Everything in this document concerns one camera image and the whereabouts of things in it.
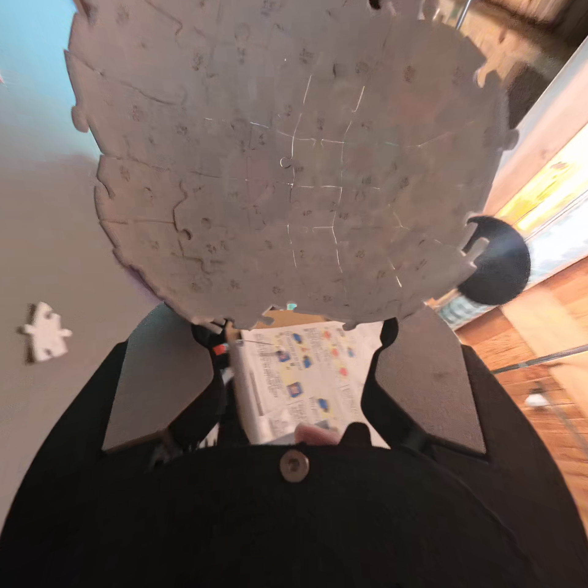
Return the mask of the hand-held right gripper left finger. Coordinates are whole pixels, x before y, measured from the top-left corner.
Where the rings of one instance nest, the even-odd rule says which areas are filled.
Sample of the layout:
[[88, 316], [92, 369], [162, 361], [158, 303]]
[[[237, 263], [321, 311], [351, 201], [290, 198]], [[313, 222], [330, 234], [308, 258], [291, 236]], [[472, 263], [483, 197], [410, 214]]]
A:
[[102, 449], [149, 440], [189, 451], [217, 444], [226, 385], [193, 325], [158, 305], [128, 339]]

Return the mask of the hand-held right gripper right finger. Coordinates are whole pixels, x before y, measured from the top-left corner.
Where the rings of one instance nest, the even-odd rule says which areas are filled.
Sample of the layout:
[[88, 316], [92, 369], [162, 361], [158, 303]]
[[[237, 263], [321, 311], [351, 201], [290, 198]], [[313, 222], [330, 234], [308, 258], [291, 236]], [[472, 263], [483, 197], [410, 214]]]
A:
[[384, 322], [361, 408], [390, 447], [422, 450], [434, 443], [486, 453], [462, 346], [428, 306], [400, 322]]

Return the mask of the single white puzzle piece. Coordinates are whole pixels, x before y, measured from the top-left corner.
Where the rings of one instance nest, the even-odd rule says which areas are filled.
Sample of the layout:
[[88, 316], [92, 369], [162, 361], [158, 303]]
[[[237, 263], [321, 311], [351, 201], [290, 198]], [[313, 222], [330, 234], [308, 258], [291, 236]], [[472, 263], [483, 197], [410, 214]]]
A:
[[63, 327], [62, 317], [45, 302], [33, 305], [28, 322], [20, 327], [28, 340], [29, 362], [38, 364], [68, 353], [72, 331]]

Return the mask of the half-built cartoon puzzle ball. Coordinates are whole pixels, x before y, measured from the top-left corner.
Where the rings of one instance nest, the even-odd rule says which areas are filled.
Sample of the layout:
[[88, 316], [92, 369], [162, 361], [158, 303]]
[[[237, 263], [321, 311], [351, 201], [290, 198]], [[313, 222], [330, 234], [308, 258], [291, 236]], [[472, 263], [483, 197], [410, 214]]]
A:
[[435, 1], [75, 1], [72, 120], [122, 266], [194, 324], [404, 320], [476, 271], [509, 128]]

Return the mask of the black round ball stand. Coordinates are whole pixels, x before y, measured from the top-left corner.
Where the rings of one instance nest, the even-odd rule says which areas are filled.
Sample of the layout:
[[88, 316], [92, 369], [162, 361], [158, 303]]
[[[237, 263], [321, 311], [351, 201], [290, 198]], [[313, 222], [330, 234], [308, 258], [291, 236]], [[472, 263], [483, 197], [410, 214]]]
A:
[[481, 305], [504, 305], [517, 298], [528, 284], [529, 248], [521, 234], [501, 219], [478, 215], [468, 222], [476, 228], [464, 253], [470, 252], [478, 239], [487, 239], [488, 244], [474, 260], [474, 273], [458, 286], [458, 292]]

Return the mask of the person's right hand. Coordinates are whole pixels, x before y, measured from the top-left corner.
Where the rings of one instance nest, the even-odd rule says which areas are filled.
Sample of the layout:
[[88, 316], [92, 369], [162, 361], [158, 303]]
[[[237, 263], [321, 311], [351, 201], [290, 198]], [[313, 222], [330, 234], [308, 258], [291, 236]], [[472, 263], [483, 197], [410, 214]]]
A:
[[342, 435], [335, 430], [300, 423], [295, 429], [295, 445], [334, 446], [341, 441]]

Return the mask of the printed instruction leaflet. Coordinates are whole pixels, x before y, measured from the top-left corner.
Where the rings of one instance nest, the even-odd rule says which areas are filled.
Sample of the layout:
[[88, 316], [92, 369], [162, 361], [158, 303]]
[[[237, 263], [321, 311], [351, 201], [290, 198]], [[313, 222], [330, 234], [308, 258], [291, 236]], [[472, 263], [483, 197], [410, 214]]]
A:
[[242, 330], [231, 344], [239, 420], [252, 445], [289, 445], [298, 424], [342, 435], [365, 423], [371, 444], [389, 448], [361, 398], [382, 322], [344, 330], [335, 321]]

